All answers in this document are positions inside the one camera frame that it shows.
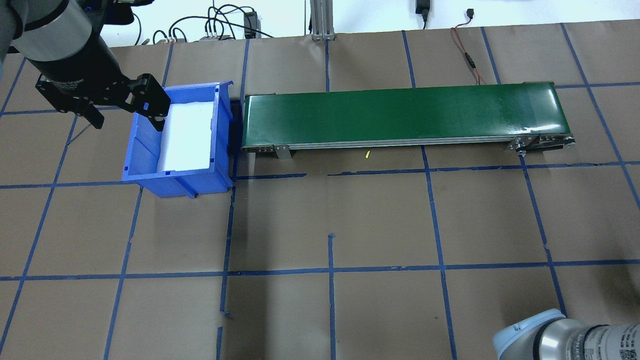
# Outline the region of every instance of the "blue plastic bin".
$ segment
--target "blue plastic bin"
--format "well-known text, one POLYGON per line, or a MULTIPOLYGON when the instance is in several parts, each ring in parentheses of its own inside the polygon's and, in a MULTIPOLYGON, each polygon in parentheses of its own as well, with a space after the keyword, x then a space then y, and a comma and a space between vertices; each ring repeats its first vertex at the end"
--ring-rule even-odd
POLYGON ((214 102, 209 168, 157 172, 163 133, 156 131, 146 117, 135 113, 122 180, 134 181, 158 197, 188 196, 193 199, 201 193, 226 192, 232 185, 227 154, 229 124, 233 121, 228 87, 232 83, 224 81, 165 88, 172 104, 214 102))

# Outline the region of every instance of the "cable connector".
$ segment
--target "cable connector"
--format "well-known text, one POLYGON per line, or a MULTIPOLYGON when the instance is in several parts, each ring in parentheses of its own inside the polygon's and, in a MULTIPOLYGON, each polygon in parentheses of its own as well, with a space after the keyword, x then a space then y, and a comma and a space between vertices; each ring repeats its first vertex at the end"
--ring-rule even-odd
POLYGON ((471 66, 471 69, 475 69, 476 63, 474 63, 474 60, 471 58, 471 55, 465 53, 465 57, 467 58, 467 62, 469 63, 469 66, 471 66))

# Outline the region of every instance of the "metal bracket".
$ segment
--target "metal bracket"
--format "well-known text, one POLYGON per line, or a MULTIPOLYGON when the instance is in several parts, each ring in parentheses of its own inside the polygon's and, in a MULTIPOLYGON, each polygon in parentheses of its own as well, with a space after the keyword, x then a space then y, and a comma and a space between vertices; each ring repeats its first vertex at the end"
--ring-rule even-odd
POLYGON ((288 145, 273 145, 273 146, 262 146, 262 147, 247 147, 244 148, 245 152, 259 152, 264 154, 266 152, 272 153, 274 152, 278 159, 291 159, 291 150, 288 145))
POLYGON ((333 0, 310 0, 311 38, 313 41, 333 40, 333 0))
POLYGON ((507 146, 516 154, 525 156, 528 152, 542 152, 570 148, 575 145, 573 134, 545 134, 516 136, 507 146))
POLYGON ((291 159, 291 151, 288 145, 274 145, 273 148, 276 151, 278 159, 291 159))

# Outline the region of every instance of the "grid of blue tape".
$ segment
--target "grid of blue tape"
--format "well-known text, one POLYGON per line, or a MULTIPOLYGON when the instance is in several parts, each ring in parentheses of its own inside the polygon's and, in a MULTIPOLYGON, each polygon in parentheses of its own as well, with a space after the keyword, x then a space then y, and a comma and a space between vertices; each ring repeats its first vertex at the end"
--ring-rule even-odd
MULTIPOLYGON (((584 84, 581 85, 559 85, 556 88, 586 88, 589 92, 589 96, 593 103, 593 106, 598 113, 598 117, 602 123, 602 126, 609 137, 609 141, 611 143, 612 148, 618 158, 618 161, 610 162, 610 163, 577 163, 577 164, 547 164, 547 165, 528 165, 523 158, 520 158, 519 165, 503 165, 503 166, 485 166, 485 167, 448 167, 448 168, 430 168, 428 158, 426 152, 424 150, 424 146, 421 147, 422 157, 424 162, 424 168, 415 168, 415 169, 401 169, 401 170, 372 170, 372 171, 357 171, 357 172, 343 172, 339 174, 329 174, 328 176, 357 176, 357 175, 373 175, 373 174, 405 174, 405 173, 425 173, 427 179, 427 192, 429 194, 429 207, 431 208, 433 227, 435 232, 436 239, 436 249, 438 252, 438 264, 437 265, 422 265, 422 266, 359 266, 359 267, 334 267, 333 265, 333 239, 335 237, 334 234, 329 234, 328 236, 328 267, 326 268, 300 268, 300 269, 288 269, 288 270, 264 270, 264 271, 229 271, 229 257, 231 251, 231 238, 232 238, 232 228, 233 228, 233 218, 234 218, 234 203, 236 197, 236 186, 235 183, 237 181, 247 181, 247 180, 259 180, 259 179, 281 179, 281 178, 292 178, 292 177, 304 177, 306 174, 278 174, 278 175, 264 175, 264 176, 238 176, 237 175, 237 157, 239 154, 239 146, 240 141, 237 141, 237 147, 234 149, 234 165, 232 169, 232 180, 234 185, 232 187, 232 195, 229 206, 229 215, 228 215, 228 228, 227 228, 227 243, 225 246, 225 262, 222 271, 214 271, 214 272, 175 272, 175 273, 153 273, 153 274, 128 274, 127 273, 127 264, 129 260, 129 254, 131 251, 131 239, 134 234, 134 230, 136 227, 136 221, 138 218, 138 211, 140 209, 140 203, 142 198, 142 187, 138 192, 138 198, 136 200, 136 205, 134 209, 133 218, 131 221, 131 230, 129 233, 129 239, 127 241, 125 255, 122 262, 122 269, 119 274, 83 274, 83 275, 28 275, 29 266, 31 264, 31 259, 33 258, 33 254, 35 252, 38 238, 40 236, 40 232, 42 230, 42 226, 44 224, 45 218, 47 216, 47 211, 49 209, 49 205, 51 203, 51 199, 53 193, 57 187, 71 187, 71 186, 114 186, 114 185, 127 185, 131 184, 129 182, 123 181, 104 181, 104 182, 85 182, 85 183, 58 183, 58 177, 60 175, 60 171, 62 169, 63 162, 65 160, 65 156, 67 154, 69 144, 77 138, 72 137, 74 133, 75 126, 77 124, 77 117, 74 117, 74 121, 69 130, 67 141, 63 148, 63 152, 60 158, 59 165, 56 170, 56 175, 54 177, 54 181, 52 183, 47 184, 15 184, 15 185, 0 185, 0 189, 11 189, 11 188, 50 188, 49 196, 45 203, 45 208, 42 212, 42 216, 40 218, 40 222, 38 224, 38 229, 35 234, 35 238, 33 240, 31 249, 29 251, 29 255, 20 276, 2 276, 0 277, 0 281, 18 281, 19 285, 12 303, 12 307, 10 309, 10 314, 6 321, 6 325, 4 327, 2 338, 0 339, 0 353, 4 347, 4 343, 6 341, 6 337, 8 331, 10 330, 11 322, 13 316, 15 314, 15 309, 17 307, 18 301, 20 299, 20 294, 22 292, 22 287, 25 281, 35 281, 35 280, 86 280, 86 279, 118 279, 118 288, 116 291, 116 297, 114 301, 114 306, 111 315, 111 321, 109 323, 109 331, 106 340, 106 346, 104 349, 104 359, 106 360, 109 357, 109 350, 111 346, 111 340, 113 338, 113 330, 115 328, 115 321, 118 313, 118 305, 120 303, 120 297, 122 295, 122 286, 126 279, 157 279, 157 278, 172 278, 172 277, 222 277, 222 289, 221 289, 221 298, 220 298, 220 311, 225 313, 225 303, 226 303, 226 292, 227 292, 227 279, 229 277, 238 277, 238 276, 274 276, 274 275, 292 275, 292 274, 328 274, 329 275, 329 300, 330 300, 330 338, 331 338, 331 358, 336 359, 336 339, 335 339, 335 291, 333 286, 333 275, 336 273, 342 272, 402 272, 402 271, 439 271, 441 274, 442 280, 442 292, 443 292, 443 302, 445 313, 447 317, 447 328, 449 331, 449 341, 451 347, 451 354, 454 360, 457 360, 456 353, 456 343, 454 339, 454 331, 453 331, 453 323, 451 318, 451 307, 449 305, 449 294, 447 291, 447 280, 446 280, 446 271, 447 270, 471 270, 471 269, 498 269, 498 268, 538 268, 538 267, 547 267, 550 269, 551 277, 554 283, 554 288, 556 290, 556 295, 558 298, 559 305, 561 307, 561 311, 566 314, 566 309, 564 307, 564 301, 562 298, 562 292, 560 289, 559 282, 557 280, 557 275, 555 268, 562 266, 589 266, 589 265, 638 265, 640 264, 640 259, 616 259, 616 260, 591 260, 591 261, 554 261, 550 251, 547 249, 547 238, 544 231, 544 226, 542 223, 542 219, 540 216, 540 211, 538 209, 538 205, 536 202, 535 193, 533 187, 531 185, 531 180, 529 178, 528 170, 532 168, 564 168, 564 167, 598 167, 598 166, 619 166, 623 169, 625 173, 625 177, 628 181, 628 185, 630 186, 631 192, 634 196, 634 200, 640 209, 640 200, 638 199, 638 194, 634 187, 634 184, 629 176, 627 166, 628 165, 640 165, 640 161, 623 161, 618 147, 609 131, 606 120, 600 111, 598 103, 591 91, 593 87, 603 87, 603 86, 637 86, 640 85, 640 82, 629 82, 629 83, 607 83, 607 84, 590 84, 584 74, 580 61, 575 53, 573 45, 571 43, 570 37, 566 31, 564 24, 561 24, 565 39, 569 48, 571 49, 572 55, 576 62, 576 66, 580 70, 580 74, 582 76, 582 80, 584 84), (488 263, 488 264, 455 264, 455 265, 447 265, 445 263, 444 256, 442 254, 442 244, 440 243, 440 232, 438 228, 438 219, 437 219, 437 210, 436 204, 433 197, 433 187, 431 184, 431 173, 433 172, 451 172, 451 171, 460 171, 460 170, 513 170, 520 169, 523 172, 523 176, 525 178, 525 182, 527 183, 527 189, 529 191, 529 195, 531 198, 531 204, 534 210, 534 214, 536 216, 536 221, 538 223, 538 228, 540 230, 540 236, 543 243, 543 247, 547 254, 547 262, 534 262, 534 263, 488 263)), ((497 83, 501 83, 500 76, 497 70, 497 66, 495 64, 495 60, 493 58, 493 53, 491 50, 491 46, 486 36, 486 32, 484 28, 481 28, 482 36, 484 39, 484 43, 486 46, 486 50, 488 52, 488 56, 493 68, 493 73, 497 83)), ((413 65, 411 61, 411 54, 409 45, 406 39, 406 33, 404 31, 401 32, 403 36, 404 49, 406 52, 406 58, 408 63, 408 68, 410 72, 410 79, 412 83, 412 87, 415 88, 415 78, 413 76, 413 65)), ((330 78, 329 78, 329 41, 325 42, 325 76, 326 76, 326 91, 330 91, 330 78)), ((243 72, 242 72, 242 81, 241 81, 241 95, 240 95, 240 105, 244 104, 244 81, 246 79, 246 67, 247 67, 247 59, 249 56, 249 48, 250 48, 250 40, 246 41, 244 48, 244 59, 243 59, 243 72)), ((173 52, 173 44, 170 45, 168 58, 166 62, 166 67, 164 70, 164 76, 162 84, 166 84, 166 78, 170 68, 170 62, 173 52)), ((53 113, 55 110, 32 110, 32 111, 5 111, 7 104, 10 100, 11 94, 13 93, 13 89, 15 88, 16 83, 18 82, 18 78, 24 66, 25 60, 22 61, 20 67, 17 71, 15 78, 13 79, 11 88, 4 100, 2 108, 0 109, 0 117, 2 115, 17 115, 17 114, 35 114, 35 113, 53 113)), ((107 108, 101 108, 101 110, 114 110, 117 107, 111 106, 107 108)), ((241 129, 237 129, 236 131, 236 140, 241 140, 240 136, 242 135, 241 129)), ((222 348, 222 337, 223 337, 223 327, 218 327, 217 337, 216 337, 216 359, 220 358, 221 348, 222 348)))

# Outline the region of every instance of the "power adapter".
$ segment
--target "power adapter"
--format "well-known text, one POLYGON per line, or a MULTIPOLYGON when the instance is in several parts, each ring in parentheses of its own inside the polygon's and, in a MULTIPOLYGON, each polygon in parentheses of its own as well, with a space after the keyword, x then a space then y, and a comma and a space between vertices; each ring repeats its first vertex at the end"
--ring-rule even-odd
POLYGON ((415 13, 422 14, 422 20, 427 21, 429 16, 429 10, 431 10, 431 0, 416 0, 415 1, 415 13))

